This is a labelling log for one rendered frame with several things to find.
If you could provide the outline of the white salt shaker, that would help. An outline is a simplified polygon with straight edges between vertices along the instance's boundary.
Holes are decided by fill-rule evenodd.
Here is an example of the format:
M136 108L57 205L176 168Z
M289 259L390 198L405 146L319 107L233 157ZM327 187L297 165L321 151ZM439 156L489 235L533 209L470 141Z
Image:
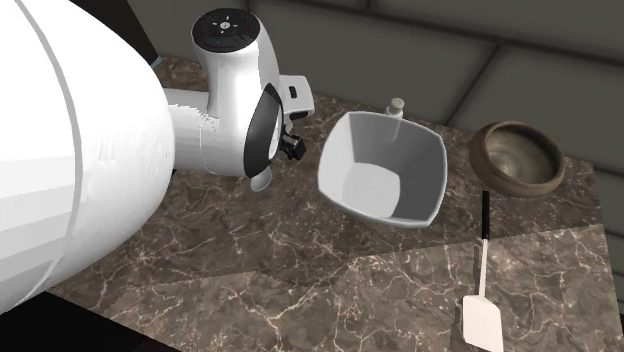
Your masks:
M384 113L394 118L403 118L403 108L405 102L401 98L392 98L389 105L385 108Z

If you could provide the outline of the brown round bowl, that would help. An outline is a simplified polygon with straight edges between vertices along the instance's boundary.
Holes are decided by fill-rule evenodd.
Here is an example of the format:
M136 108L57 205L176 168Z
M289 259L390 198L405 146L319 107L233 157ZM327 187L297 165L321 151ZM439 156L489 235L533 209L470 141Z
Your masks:
M469 160L487 187L517 198L546 195L565 175L565 157L557 143L535 126L520 121L482 127L469 143Z

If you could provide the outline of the white square bowl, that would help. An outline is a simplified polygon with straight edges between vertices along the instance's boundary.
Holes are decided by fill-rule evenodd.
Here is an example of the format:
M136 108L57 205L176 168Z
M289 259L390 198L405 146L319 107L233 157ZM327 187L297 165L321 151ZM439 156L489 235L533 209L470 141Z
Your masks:
M402 228L429 226L448 176L442 137L385 114L353 111L334 125L323 146L318 189L337 207Z

